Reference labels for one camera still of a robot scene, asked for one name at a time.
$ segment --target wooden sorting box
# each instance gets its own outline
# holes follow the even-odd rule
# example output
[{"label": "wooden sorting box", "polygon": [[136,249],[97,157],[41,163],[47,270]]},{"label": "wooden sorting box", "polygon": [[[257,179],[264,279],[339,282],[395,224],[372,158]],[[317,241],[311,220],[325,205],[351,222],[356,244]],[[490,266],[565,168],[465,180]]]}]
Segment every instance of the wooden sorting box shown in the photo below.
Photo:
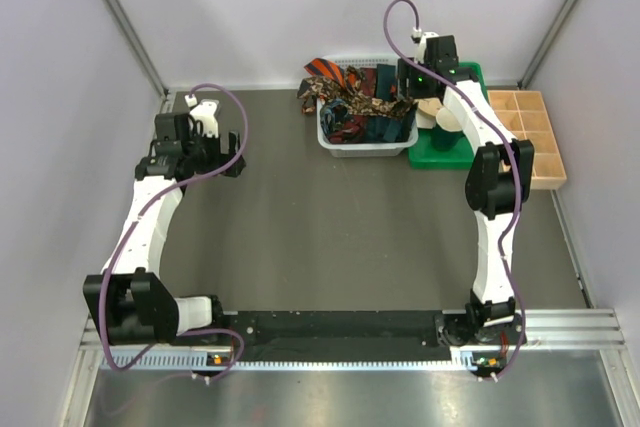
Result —
[{"label": "wooden sorting box", "polygon": [[489,90],[489,103],[504,126],[536,149],[531,188],[555,190],[567,181],[542,94],[525,90]]}]

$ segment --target green tray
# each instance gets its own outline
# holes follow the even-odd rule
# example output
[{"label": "green tray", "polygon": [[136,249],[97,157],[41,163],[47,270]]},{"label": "green tray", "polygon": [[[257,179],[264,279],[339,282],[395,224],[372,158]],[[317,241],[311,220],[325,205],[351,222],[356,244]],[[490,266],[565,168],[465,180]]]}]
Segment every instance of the green tray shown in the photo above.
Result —
[{"label": "green tray", "polygon": [[[484,85],[482,68],[476,62],[460,62],[461,67],[471,67],[480,81],[485,99],[487,88]],[[431,130],[419,129],[418,142],[409,147],[409,163],[414,169],[431,170],[469,170],[473,162],[473,151],[466,137],[461,138],[453,149],[446,152],[435,150],[431,146]]]}]

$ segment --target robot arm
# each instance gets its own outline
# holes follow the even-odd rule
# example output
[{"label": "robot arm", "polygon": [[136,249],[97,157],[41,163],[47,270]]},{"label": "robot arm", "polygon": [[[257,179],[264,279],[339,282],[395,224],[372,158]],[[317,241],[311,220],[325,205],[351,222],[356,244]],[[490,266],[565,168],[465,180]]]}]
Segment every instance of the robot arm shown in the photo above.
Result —
[{"label": "robot arm", "polygon": [[[174,298],[159,279],[169,223],[183,191],[171,190],[138,219],[143,206],[158,192],[210,172],[235,155],[239,146],[235,132],[229,133],[229,152],[221,152],[217,112],[217,102],[203,101],[189,113],[156,116],[155,153],[150,152],[136,167],[133,202],[121,238],[133,221],[139,224],[118,259],[107,291],[105,313],[112,345],[171,343],[187,330],[216,325],[222,318],[217,297]],[[244,167],[241,157],[224,175],[237,177]],[[83,288],[96,328],[101,283],[102,275],[90,275]]]},{"label": "robot arm", "polygon": [[[518,140],[495,115],[482,93],[476,74],[461,67],[453,36],[440,37],[433,32],[414,31],[416,60],[429,70],[451,81],[466,94],[477,111],[489,120],[507,139],[518,164],[522,202],[529,197],[533,170],[533,145]],[[505,273],[498,241],[511,221],[515,208],[513,175],[504,167],[509,164],[503,140],[485,124],[471,106],[450,87],[434,79],[426,79],[416,69],[400,61],[400,92],[411,98],[439,97],[444,107],[456,117],[475,155],[465,184],[467,203],[475,211],[478,225],[478,270],[466,305],[471,331],[493,326],[506,326],[515,316],[514,293]],[[513,230],[503,239],[505,260],[511,266]]]},{"label": "robot arm", "polygon": [[[479,82],[464,80],[456,86],[510,141],[516,152],[523,199],[526,200],[529,196],[533,167],[533,146],[529,141],[519,141],[502,125],[485,100]],[[478,327],[510,323],[515,313],[515,300],[497,247],[498,239],[511,221],[514,208],[512,174],[509,171],[501,171],[507,160],[504,145],[498,135],[478,118],[467,102],[453,89],[445,90],[443,105],[460,122],[475,154],[465,191],[478,224],[478,271],[473,283],[471,306],[468,306],[467,310],[473,311],[472,316],[475,317]],[[502,241],[502,245],[507,264],[511,266],[513,230]]]}]

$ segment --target white enclosure wall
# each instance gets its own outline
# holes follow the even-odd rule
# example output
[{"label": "white enclosure wall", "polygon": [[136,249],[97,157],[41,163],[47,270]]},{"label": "white enclosure wall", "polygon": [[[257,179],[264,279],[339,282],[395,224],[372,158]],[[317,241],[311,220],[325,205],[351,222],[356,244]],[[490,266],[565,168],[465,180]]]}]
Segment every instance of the white enclosure wall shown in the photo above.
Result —
[{"label": "white enclosure wall", "polygon": [[59,420],[159,100],[102,0],[0,0],[0,423]]},{"label": "white enclosure wall", "polygon": [[[296,86],[318,55],[390,52],[382,16],[392,0],[120,0],[165,84]],[[422,26],[456,35],[488,82],[524,74],[563,0],[415,0]],[[392,32],[409,41],[405,6]]]},{"label": "white enclosure wall", "polygon": [[614,307],[640,367],[640,0],[581,0],[533,88],[568,182],[560,199],[596,301]]}]

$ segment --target purple cable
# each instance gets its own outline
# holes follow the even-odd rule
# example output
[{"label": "purple cable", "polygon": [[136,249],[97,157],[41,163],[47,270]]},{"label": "purple cable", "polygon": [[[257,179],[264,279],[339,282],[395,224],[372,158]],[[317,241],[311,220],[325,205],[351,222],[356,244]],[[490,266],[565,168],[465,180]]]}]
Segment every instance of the purple cable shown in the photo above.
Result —
[{"label": "purple cable", "polygon": [[520,185],[520,173],[518,171],[518,164],[516,162],[516,156],[515,156],[515,153],[513,152],[513,149],[511,148],[511,145],[509,144],[509,141],[504,136],[504,134],[502,132],[500,132],[500,129],[498,129],[498,127],[496,127],[489,119],[487,119],[484,115],[482,115],[482,113],[480,113],[478,111],[476,106],[473,105],[473,101],[469,98],[469,96],[467,94],[465,94],[461,89],[459,89],[458,86],[456,84],[454,84],[453,82],[450,82],[448,79],[442,77],[441,75],[438,75],[435,72],[433,72],[433,71],[423,67],[422,65],[419,65],[418,63],[412,61],[411,59],[409,59],[396,46],[396,44],[391,39],[391,35],[389,34],[388,21],[389,21],[389,14],[391,13],[391,10],[393,9],[393,7],[396,4],[398,4],[400,2],[405,2],[405,3],[409,4],[409,6],[413,10],[413,12],[415,14],[415,17],[416,17],[416,29],[420,28],[420,17],[418,16],[418,8],[416,7],[416,5],[411,0],[394,0],[393,2],[391,2],[391,4],[389,4],[389,7],[387,7],[386,12],[384,13],[384,21],[383,21],[384,35],[387,38],[387,42],[389,43],[389,46],[391,47],[391,49],[402,60],[404,60],[406,63],[408,63],[409,65],[411,65],[414,68],[418,69],[420,72],[425,73],[429,77],[437,80],[438,82],[443,83],[447,87],[450,87],[451,89],[453,89],[454,92],[456,92],[460,97],[462,97],[462,99],[467,104],[469,104],[469,107],[471,108],[471,111],[474,114],[476,114],[476,116],[485,125],[487,125],[491,130],[493,130],[497,134],[497,136],[500,138],[500,140],[504,144],[504,148],[505,148],[505,150],[507,152],[507,157],[509,158],[509,163],[511,164],[511,172],[513,173],[513,183],[515,185],[516,198],[515,198],[515,204],[514,204],[514,208],[513,208],[513,216],[511,217],[511,221],[509,222],[507,227],[504,229],[504,231],[502,232],[502,234],[498,238],[498,251],[500,252],[500,256],[502,257],[502,264],[504,266],[504,272],[505,272],[505,274],[507,276],[507,279],[509,280],[509,284],[511,284],[511,288],[513,289],[513,295],[515,296],[516,301],[520,305],[520,312],[521,312],[521,315],[522,315],[522,331],[520,332],[520,336],[518,337],[518,342],[516,343],[515,349],[513,351],[513,355],[511,356],[511,358],[507,362],[507,365],[504,367],[504,369],[502,369],[502,371],[500,371],[500,373],[496,375],[496,379],[500,379],[511,369],[511,366],[513,365],[513,362],[515,361],[516,357],[518,356],[518,353],[520,352],[520,348],[522,347],[522,344],[524,343],[525,330],[526,330],[526,326],[527,326],[527,318],[526,318],[526,314],[525,314],[524,303],[522,302],[522,295],[520,294],[520,290],[518,289],[518,285],[516,284],[515,279],[511,275],[511,269],[509,269],[509,263],[507,262],[507,259],[506,259],[506,255],[505,255],[505,252],[504,252],[504,247],[502,246],[502,242],[504,241],[506,236],[509,235],[509,232],[511,232],[511,230],[513,230],[513,228],[518,223],[518,219],[520,218],[520,209],[522,208],[522,190],[521,190],[522,188],[521,188],[521,185]]},{"label": "purple cable", "polygon": [[[240,109],[240,113],[242,114],[242,120],[244,121],[244,137],[242,138],[242,142],[240,143],[240,148],[238,149],[238,152],[236,152],[236,155],[234,155],[233,158],[229,162],[224,164],[222,167],[219,167],[211,172],[207,172],[206,174],[197,175],[197,176],[191,177],[190,179],[182,180],[176,184],[171,185],[170,187],[162,189],[160,192],[154,195],[149,200],[149,202],[147,202],[144,205],[144,207],[142,207],[140,212],[138,212],[138,220],[135,220],[131,223],[131,225],[125,232],[125,234],[122,236],[122,239],[120,239],[120,242],[118,242],[118,245],[116,246],[113,252],[113,255],[111,256],[111,260],[109,261],[109,266],[104,271],[104,274],[102,277],[102,285],[100,286],[100,297],[98,300],[98,330],[100,332],[100,342],[102,343],[102,350],[104,352],[105,359],[107,359],[107,364],[109,364],[109,367],[111,367],[111,369],[116,370],[118,372],[122,372],[133,367],[136,364],[136,362],[138,362],[142,358],[142,356],[147,352],[149,352],[149,350],[153,347],[153,344],[146,346],[144,349],[142,349],[138,353],[138,355],[136,355],[133,358],[131,362],[129,362],[126,365],[119,366],[113,360],[113,355],[111,354],[111,349],[109,348],[109,337],[108,337],[109,334],[107,332],[106,307],[107,307],[107,289],[109,286],[109,280],[111,279],[111,274],[113,273],[113,269],[118,263],[118,259],[120,258],[122,251],[127,245],[127,242],[131,238],[131,235],[133,234],[134,230],[138,226],[140,219],[144,216],[144,214],[147,213],[147,211],[151,208],[151,206],[154,203],[156,203],[160,198],[162,198],[163,195],[171,192],[172,190],[179,189],[180,187],[186,187],[187,185],[191,185],[196,182],[200,182],[202,180],[210,179],[211,177],[215,177],[216,175],[219,175],[225,170],[227,170],[229,167],[231,167],[233,164],[236,163],[236,161],[240,158],[240,156],[244,152],[245,147],[247,146],[247,139],[249,137],[249,120],[247,119],[247,112],[245,111],[244,106],[242,105],[242,102],[240,102],[240,100],[233,94],[233,92],[230,92],[224,87],[216,84],[196,85],[193,89],[191,89],[189,94],[193,95],[197,90],[204,89],[204,88],[219,90],[220,92],[228,95],[231,98],[231,100],[235,102],[235,104]],[[187,334],[188,336],[207,335],[207,331],[204,331],[204,330],[196,331],[193,334],[185,332],[182,335],[186,336]]]},{"label": "purple cable", "polygon": [[[234,353],[233,359],[231,360],[231,362],[229,362],[229,364],[223,370],[221,370],[215,377],[211,377],[211,380],[213,382],[215,382],[217,380],[220,380],[222,377],[224,377],[225,375],[229,374],[229,372],[234,367],[234,365],[236,365],[236,363],[242,357],[242,354],[244,352],[244,340],[242,339],[242,336],[240,334],[238,334],[237,332],[234,332],[233,330],[229,330],[229,329],[192,330],[192,331],[185,332],[184,334],[182,334],[180,336],[180,337],[194,337],[194,336],[197,336],[197,335],[218,335],[218,334],[230,335],[231,337],[233,337],[233,338],[238,340],[240,346],[238,347],[238,352]],[[135,404],[142,396],[148,394],[149,392],[154,390],[158,385],[163,384],[167,380],[191,377],[192,375],[193,374],[190,373],[190,372],[179,372],[179,373],[176,373],[176,374],[166,375],[166,376],[156,380],[155,382],[152,382],[151,384],[149,384],[142,392],[139,392],[138,394],[133,396],[131,399],[129,399],[124,404],[122,404],[116,410],[111,410],[111,411],[108,410],[106,408],[106,406],[105,406],[105,402],[106,401],[105,401],[105,398],[104,398],[104,389],[103,389],[102,392],[101,392],[101,395],[100,395],[100,401],[101,401],[101,404],[102,404],[102,411],[104,412],[104,414],[107,417],[115,417],[117,415],[120,415],[125,410],[127,410],[133,404]]]}]

